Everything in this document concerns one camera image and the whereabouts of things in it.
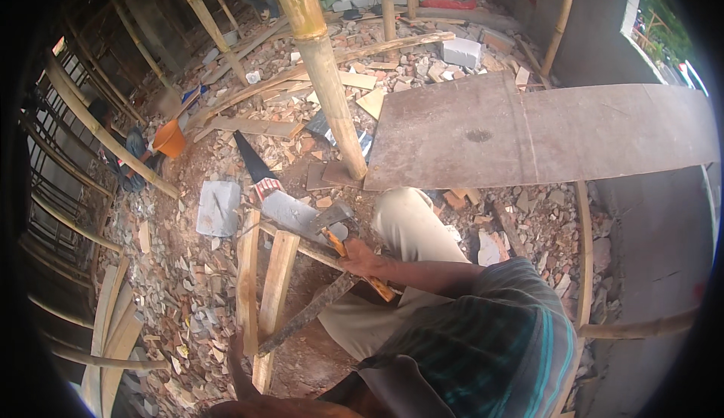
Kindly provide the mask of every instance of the striped shirt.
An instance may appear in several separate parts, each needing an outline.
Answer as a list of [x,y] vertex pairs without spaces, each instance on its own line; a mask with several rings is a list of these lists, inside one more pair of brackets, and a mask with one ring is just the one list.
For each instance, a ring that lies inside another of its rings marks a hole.
[[416,310],[373,357],[362,361],[360,375],[367,380],[367,369],[408,356],[454,416],[550,416],[558,397],[568,393],[563,381],[577,368],[576,336],[560,299],[521,257],[486,268],[472,291],[448,304]]

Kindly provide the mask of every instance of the plywood sheet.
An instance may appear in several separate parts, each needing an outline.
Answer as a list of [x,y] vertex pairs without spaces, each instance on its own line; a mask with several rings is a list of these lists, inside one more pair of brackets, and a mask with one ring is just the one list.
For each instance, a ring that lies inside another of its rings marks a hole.
[[367,190],[612,178],[719,160],[713,112],[684,87],[519,94],[508,70],[385,97]]

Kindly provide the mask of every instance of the beige pants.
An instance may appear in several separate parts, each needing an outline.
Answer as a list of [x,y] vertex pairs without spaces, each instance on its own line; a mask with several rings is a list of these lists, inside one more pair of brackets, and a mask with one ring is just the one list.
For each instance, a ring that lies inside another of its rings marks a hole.
[[[432,212],[430,198],[417,188],[394,188],[380,195],[372,228],[398,260],[469,262]],[[319,320],[332,339],[361,361],[374,355],[416,309],[447,302],[451,299],[406,288],[397,308],[391,308],[347,293]]]

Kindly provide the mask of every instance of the axe head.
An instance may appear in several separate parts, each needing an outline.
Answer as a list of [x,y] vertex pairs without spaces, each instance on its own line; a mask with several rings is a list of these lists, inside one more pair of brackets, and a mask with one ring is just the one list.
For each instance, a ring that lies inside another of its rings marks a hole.
[[352,208],[339,199],[312,219],[312,222],[309,223],[309,231],[314,234],[319,234],[322,228],[329,228],[331,225],[337,224],[353,215],[354,212]]

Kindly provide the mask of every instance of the orange bucket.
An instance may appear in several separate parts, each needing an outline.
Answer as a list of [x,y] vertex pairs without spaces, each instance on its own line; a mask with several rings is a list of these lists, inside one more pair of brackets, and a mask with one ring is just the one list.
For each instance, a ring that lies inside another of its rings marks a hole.
[[178,120],[171,120],[162,126],[153,140],[153,148],[171,159],[181,154],[185,146],[186,139],[183,137]]

